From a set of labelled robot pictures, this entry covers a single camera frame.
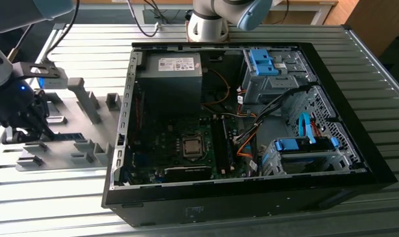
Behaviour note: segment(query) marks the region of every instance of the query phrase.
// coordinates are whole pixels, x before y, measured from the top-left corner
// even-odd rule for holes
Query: slotted aluminum surface
[[[84,77],[97,97],[121,94],[131,43],[186,41],[184,30],[183,25],[166,26],[147,39],[135,25],[75,25],[51,60],[69,77]],[[399,180],[399,87],[354,33],[342,27],[276,25],[252,33],[232,27],[231,32],[232,41],[314,43]],[[53,31],[47,45],[60,33]],[[59,94],[73,97],[67,91]],[[0,235],[399,237],[399,182],[322,212],[133,229],[100,207],[104,168],[20,173],[13,167],[20,149],[0,145]]]

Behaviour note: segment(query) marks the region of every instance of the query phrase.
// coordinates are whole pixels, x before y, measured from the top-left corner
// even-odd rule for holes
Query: black cable
[[[132,8],[132,3],[131,3],[131,1],[127,0],[127,3],[128,3],[128,7],[129,7],[129,11],[131,11],[131,14],[132,14],[135,23],[136,23],[136,25],[138,25],[138,27],[139,27],[142,33],[144,34],[144,36],[147,36],[147,37],[150,37],[150,38],[155,37],[155,34],[158,34],[158,31],[159,31],[159,27],[156,26],[154,34],[152,34],[152,35],[148,35],[148,34],[144,32],[144,30],[143,30],[143,28],[142,28],[142,26],[140,26],[140,24],[139,24],[139,21],[138,21],[138,19],[136,19],[135,11],[133,11],[133,8]]]
[[[179,15],[179,12],[180,12],[180,10],[178,10],[175,17],[171,20],[171,24],[172,24],[172,21],[176,19],[178,15]]]
[[[20,40],[19,40],[19,42],[17,42],[15,48],[13,48],[13,49],[11,50],[11,52],[9,52],[8,60],[9,60],[11,62],[13,61],[13,59],[15,59],[15,57],[16,57],[16,54],[17,54],[17,52],[19,52],[21,46],[23,46],[24,40],[25,40],[25,38],[28,37],[28,34],[29,34],[31,29],[33,28],[33,26],[35,26],[35,24],[32,24],[32,25],[29,25],[29,26],[27,27],[25,32],[24,32],[24,34],[23,34],[23,36],[21,36],[21,38],[20,38]]]
[[[290,13],[290,5],[291,5],[290,0],[286,0],[286,4],[287,4],[287,7],[286,7],[286,12],[284,12],[284,17],[283,17],[283,19],[280,21],[278,21],[275,23],[271,23],[272,25],[278,24],[278,23],[280,23],[280,24],[284,23],[284,20],[287,18],[287,14]]]
[[[272,113],[274,111],[276,111],[280,107],[282,107],[282,102],[294,94],[303,92],[303,91],[308,91],[311,89],[312,85],[303,85],[299,86],[298,88],[290,89],[288,91],[286,91],[279,97],[276,97],[267,105],[266,107],[262,109],[262,111],[258,113],[256,118],[254,120],[254,122],[262,120],[262,118],[268,115],[270,113]]]
[[[214,94],[214,101],[219,101],[216,93]],[[227,113],[230,112],[222,103],[219,103],[218,105],[220,106],[220,108],[223,109],[224,112],[227,112]]]
[[[20,41],[19,41],[17,44],[16,44],[16,47],[15,47],[16,50],[19,50],[20,47],[23,46],[24,40],[25,40],[25,38],[28,37],[28,34],[29,34],[31,29],[32,29],[33,27],[35,27],[35,24],[32,24],[32,25],[29,25],[29,26],[27,27],[27,30],[25,30],[25,32],[24,32],[21,38],[20,38]]]
[[[259,128],[259,126],[263,123],[263,119],[272,113],[275,112],[283,105],[283,101],[294,94],[302,92],[302,91],[308,91],[311,89],[312,85],[303,85],[298,88],[290,89],[286,91],[282,95],[279,95],[262,109],[262,111],[258,113],[255,120],[254,120],[254,125],[252,127],[247,130],[246,133],[243,133],[238,138],[236,141],[240,141],[246,136],[248,136],[251,133],[255,132],[255,130]]]
[[[158,13],[159,13],[159,16],[160,16],[160,18],[162,18],[162,21],[166,21],[166,23],[168,23],[168,19],[166,18],[166,16],[162,14],[162,11],[160,11],[160,9],[159,9],[159,7],[158,7],[158,4],[155,4],[155,1],[154,0],[151,0],[152,1],[152,3],[151,2],[148,2],[147,0],[144,0],[144,2],[154,8],[154,10],[156,10],[158,11]]]
[[[56,41],[56,43],[52,45],[52,47],[47,50],[47,52],[44,53],[44,60],[48,60],[48,54],[55,50],[55,48],[59,46],[60,42],[63,41],[63,39],[65,38],[65,36],[68,35],[69,31],[71,31],[71,28],[75,24],[75,20],[76,20],[76,17],[79,15],[79,10],[80,10],[80,0],[76,0],[76,3],[75,3],[75,12],[73,12],[73,16],[72,16],[72,19],[71,19],[71,22],[69,22],[69,26],[67,28],[67,30],[64,31],[64,33],[61,34],[59,40]]]
[[[260,159],[258,157],[258,147],[256,147],[256,136],[254,136],[251,138],[251,141],[250,141],[250,147],[251,147],[251,154],[252,154],[252,161],[255,162],[256,164],[256,171],[255,171],[255,176],[259,176],[259,172],[260,172]]]

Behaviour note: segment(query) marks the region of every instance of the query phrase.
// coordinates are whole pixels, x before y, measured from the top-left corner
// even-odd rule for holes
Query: power cable
[[[75,24],[75,21],[76,21],[76,17],[79,15],[79,10],[80,10],[80,0],[76,0],[76,3],[75,3],[75,12],[73,12],[73,16],[72,16],[72,19],[71,19],[71,22],[69,22],[69,26],[67,28],[67,30],[64,31],[64,33],[61,34],[59,40],[56,41],[56,43],[52,45],[52,47],[47,50],[47,52],[44,53],[44,60],[49,60],[48,59],[48,54],[52,53],[52,51],[56,49],[56,47],[59,46],[60,42],[63,41],[63,39],[65,38],[65,36],[68,35],[71,29],[72,29],[72,26]]]
[[[152,34],[152,35],[147,34],[147,33],[144,32],[144,30],[143,30],[140,24],[139,24],[139,20],[136,19],[135,11],[133,11],[133,8],[132,8],[131,0],[127,0],[127,3],[128,3],[128,7],[129,7],[129,11],[131,11],[131,14],[132,14],[135,23],[136,23],[136,25],[138,25],[138,27],[139,27],[142,33],[144,34],[144,36],[147,36],[147,37],[150,37],[150,38],[155,37],[155,35],[156,35],[158,31],[159,31],[159,23],[155,24],[155,32],[154,32],[154,34]]]

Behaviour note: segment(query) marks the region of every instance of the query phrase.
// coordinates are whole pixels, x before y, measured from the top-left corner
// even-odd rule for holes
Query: blue led light
[[[44,78],[39,78],[39,86],[40,88],[44,88]]]

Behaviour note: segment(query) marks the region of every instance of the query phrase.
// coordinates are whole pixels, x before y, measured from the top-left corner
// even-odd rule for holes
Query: metal bracket
[[[36,63],[24,63],[19,62],[12,64],[13,66],[13,78],[17,80],[24,80],[28,78],[59,78],[60,71],[53,65],[48,64],[36,64]]]

